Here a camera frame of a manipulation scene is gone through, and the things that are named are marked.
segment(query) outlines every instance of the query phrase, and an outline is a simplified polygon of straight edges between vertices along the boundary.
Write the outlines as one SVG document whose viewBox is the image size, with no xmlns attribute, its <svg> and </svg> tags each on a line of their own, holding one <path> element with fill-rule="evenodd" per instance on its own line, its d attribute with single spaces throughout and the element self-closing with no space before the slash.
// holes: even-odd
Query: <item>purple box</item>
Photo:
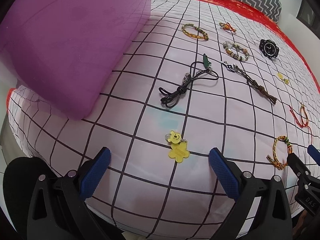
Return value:
<svg viewBox="0 0 320 240">
<path fill-rule="evenodd" d="M 151 0 L 16 0 L 0 60 L 69 118 L 82 119 L 150 16 Z"/>
</svg>

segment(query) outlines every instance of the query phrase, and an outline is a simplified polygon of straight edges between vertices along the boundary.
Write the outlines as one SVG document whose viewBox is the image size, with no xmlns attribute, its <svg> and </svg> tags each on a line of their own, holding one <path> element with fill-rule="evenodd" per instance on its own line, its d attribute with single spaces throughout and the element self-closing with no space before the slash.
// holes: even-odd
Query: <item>watch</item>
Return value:
<svg viewBox="0 0 320 240">
<path fill-rule="evenodd" d="M 278 46 L 271 40 L 261 40 L 259 49 L 268 58 L 276 58 L 279 54 Z"/>
</svg>

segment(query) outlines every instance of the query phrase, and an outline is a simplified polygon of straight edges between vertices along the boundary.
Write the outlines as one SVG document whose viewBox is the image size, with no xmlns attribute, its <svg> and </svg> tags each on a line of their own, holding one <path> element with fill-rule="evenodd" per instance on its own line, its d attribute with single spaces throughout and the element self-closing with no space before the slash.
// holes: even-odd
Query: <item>red bed sheet edge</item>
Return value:
<svg viewBox="0 0 320 240">
<path fill-rule="evenodd" d="M 290 41 L 290 39 L 279 29 L 278 25 L 274 21 L 272 21 L 270 18 L 268 18 L 262 12 L 259 12 L 257 9 L 255 9 L 245 3 L 242 3 L 238 0 L 199 0 L 199 1 L 212 3 L 215 5 L 221 5 L 225 8 L 228 8 L 228 9 L 240 14 L 243 17 L 246 17 L 248 19 L 251 19 L 251 20 L 254 20 L 256 22 L 263 24 L 265 27 L 269 28 L 270 30 L 272 30 L 273 32 L 278 34 L 303 60 L 307 69 L 309 70 L 314 82 L 316 83 L 316 86 L 317 86 L 318 91 L 320 93 L 319 83 L 318 83 L 316 77 L 314 76 L 313 72 L 311 71 L 305 58 L 298 51 L 298 49 L 295 47 L 295 45 L 292 43 L 292 41 Z"/>
</svg>

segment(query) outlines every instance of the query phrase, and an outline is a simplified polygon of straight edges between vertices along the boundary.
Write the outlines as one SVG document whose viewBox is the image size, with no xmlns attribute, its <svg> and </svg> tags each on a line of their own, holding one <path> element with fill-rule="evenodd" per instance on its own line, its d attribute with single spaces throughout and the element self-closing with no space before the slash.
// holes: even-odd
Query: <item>black cord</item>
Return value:
<svg viewBox="0 0 320 240">
<path fill-rule="evenodd" d="M 192 68 L 192 65 L 195 63 L 203 64 L 203 62 L 201 62 L 201 61 L 195 61 L 190 65 L 190 67 Z M 214 78 L 199 77 L 200 75 L 205 74 L 205 73 L 213 76 Z M 207 68 L 206 70 L 199 71 L 198 73 L 196 73 L 196 75 L 194 77 L 191 77 L 191 74 L 187 74 L 185 76 L 185 78 L 183 79 L 182 85 L 178 86 L 178 88 L 175 92 L 170 93 L 167 90 L 165 90 L 164 88 L 159 88 L 160 93 L 164 95 L 164 98 L 161 98 L 161 104 L 165 105 L 167 108 L 172 108 L 172 107 L 176 106 L 178 104 L 180 96 L 182 94 L 185 94 L 188 91 L 188 85 L 191 82 L 193 82 L 194 80 L 198 80 L 198 79 L 218 80 L 219 76 L 210 67 Z M 177 97 L 177 100 L 172 105 L 169 106 L 168 104 L 171 103 L 176 97 Z"/>
</svg>

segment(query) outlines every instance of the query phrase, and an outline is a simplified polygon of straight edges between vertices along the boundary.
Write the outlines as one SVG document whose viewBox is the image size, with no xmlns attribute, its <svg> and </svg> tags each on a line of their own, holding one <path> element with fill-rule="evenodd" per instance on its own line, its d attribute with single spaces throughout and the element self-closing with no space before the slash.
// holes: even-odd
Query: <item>black cord necklace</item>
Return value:
<svg viewBox="0 0 320 240">
<path fill-rule="evenodd" d="M 194 77 L 191 77 L 190 73 L 186 73 L 185 77 L 182 80 L 182 85 L 178 86 L 177 90 L 173 93 L 168 92 L 167 90 L 165 90 L 164 88 L 159 88 L 159 91 L 161 94 L 164 95 L 164 98 L 161 98 L 161 103 L 163 105 L 165 105 L 167 108 L 172 108 L 174 106 L 176 106 L 178 104 L 178 101 L 180 99 L 180 96 L 182 94 L 185 94 L 188 91 L 188 85 L 193 82 L 194 80 L 198 80 L 198 79 L 208 79 L 208 80 L 218 80 L 219 76 L 218 74 L 212 70 L 211 66 L 211 62 L 208 61 L 208 57 L 206 56 L 206 54 L 203 54 L 203 62 L 201 61 L 195 61 L 190 65 L 190 68 L 192 68 L 192 65 L 195 63 L 201 63 L 204 65 L 205 70 L 198 70 L 197 73 L 195 74 Z M 214 73 L 215 75 L 212 75 L 214 78 L 205 78 L 205 77 L 199 77 L 202 74 L 210 74 L 212 75 L 212 73 Z M 176 101 L 172 104 L 172 105 L 168 105 L 169 103 L 171 103 L 175 98 Z"/>
</svg>

